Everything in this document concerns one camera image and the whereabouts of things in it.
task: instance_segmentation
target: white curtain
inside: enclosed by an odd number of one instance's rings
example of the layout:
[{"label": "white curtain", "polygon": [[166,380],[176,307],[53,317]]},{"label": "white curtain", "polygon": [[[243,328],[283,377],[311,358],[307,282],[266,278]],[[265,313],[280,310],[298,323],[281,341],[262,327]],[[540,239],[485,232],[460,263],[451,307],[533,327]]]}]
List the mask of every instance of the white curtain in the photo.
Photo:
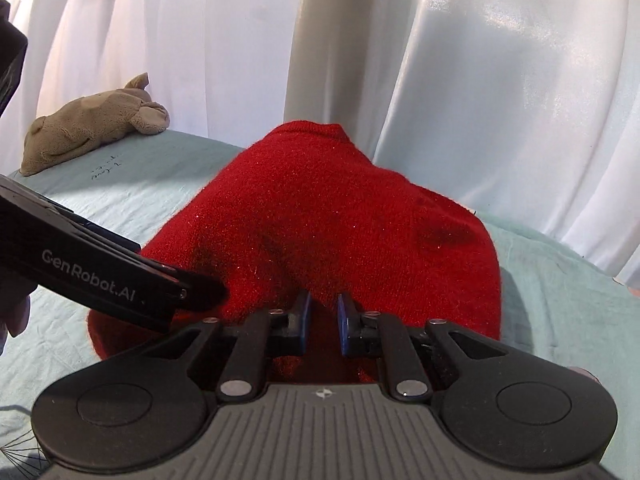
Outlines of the white curtain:
[{"label": "white curtain", "polygon": [[172,128],[339,122],[380,166],[640,287],[640,0],[9,0],[38,115],[149,72]]}]

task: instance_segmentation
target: mattress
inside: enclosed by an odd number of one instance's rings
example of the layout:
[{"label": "mattress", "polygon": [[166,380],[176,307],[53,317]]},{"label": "mattress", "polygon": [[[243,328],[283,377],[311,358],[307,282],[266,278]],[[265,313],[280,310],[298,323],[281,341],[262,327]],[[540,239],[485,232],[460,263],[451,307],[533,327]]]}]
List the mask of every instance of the mattress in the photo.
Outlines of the mattress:
[{"label": "mattress", "polygon": [[[127,238],[145,244],[241,148],[166,131],[132,135],[40,174],[11,176]],[[580,256],[512,222],[477,213],[502,271],[502,340],[561,365],[591,371],[620,420],[602,463],[640,480],[640,299]],[[53,381],[98,360],[88,309],[39,287],[27,330],[0,356],[0,479],[34,478],[46,466],[30,409]]]}]

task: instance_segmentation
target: metal screw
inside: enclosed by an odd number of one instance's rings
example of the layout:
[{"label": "metal screw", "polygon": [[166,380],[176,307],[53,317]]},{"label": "metal screw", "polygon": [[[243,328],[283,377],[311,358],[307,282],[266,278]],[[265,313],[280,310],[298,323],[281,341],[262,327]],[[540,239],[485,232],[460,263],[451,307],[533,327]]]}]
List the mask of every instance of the metal screw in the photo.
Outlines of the metal screw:
[{"label": "metal screw", "polygon": [[251,391],[251,389],[251,384],[239,379],[225,381],[222,383],[222,386],[220,386],[220,391],[229,397],[245,396]]},{"label": "metal screw", "polygon": [[424,395],[429,391],[429,387],[422,381],[416,381],[414,379],[407,379],[401,381],[396,386],[396,392],[403,397],[418,397]]}]

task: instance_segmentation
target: red knit fabric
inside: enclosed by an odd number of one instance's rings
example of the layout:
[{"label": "red knit fabric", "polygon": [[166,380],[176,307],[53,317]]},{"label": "red knit fabric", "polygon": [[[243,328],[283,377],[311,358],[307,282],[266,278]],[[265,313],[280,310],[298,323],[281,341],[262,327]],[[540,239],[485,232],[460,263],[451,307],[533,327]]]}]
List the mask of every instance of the red knit fabric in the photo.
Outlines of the red knit fabric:
[{"label": "red knit fabric", "polygon": [[[280,359],[274,378],[369,380],[371,363],[343,359],[335,297],[421,326],[446,318],[498,338],[500,272],[482,223],[455,202],[374,166],[337,124],[283,124],[236,158],[144,248],[172,266],[222,277],[229,300],[205,316],[239,322],[287,307],[299,288],[318,300],[307,355]],[[91,311],[101,358],[154,334]]]}]

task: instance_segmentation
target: bed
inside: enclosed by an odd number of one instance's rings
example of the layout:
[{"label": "bed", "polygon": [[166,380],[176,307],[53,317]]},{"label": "bed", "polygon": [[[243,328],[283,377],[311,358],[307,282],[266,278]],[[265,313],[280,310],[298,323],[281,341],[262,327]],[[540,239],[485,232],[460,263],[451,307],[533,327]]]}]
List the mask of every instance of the bed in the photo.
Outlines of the bed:
[{"label": "bed", "polygon": [[[24,178],[12,178],[114,232],[145,244],[241,148],[166,131],[115,144]],[[640,299],[580,256],[512,222],[476,213],[502,272],[502,340],[561,365],[591,371],[614,397],[618,428],[602,463],[640,480]],[[30,409],[50,383],[98,360],[87,309],[43,288],[27,330],[0,357],[0,479],[46,467]]]}]

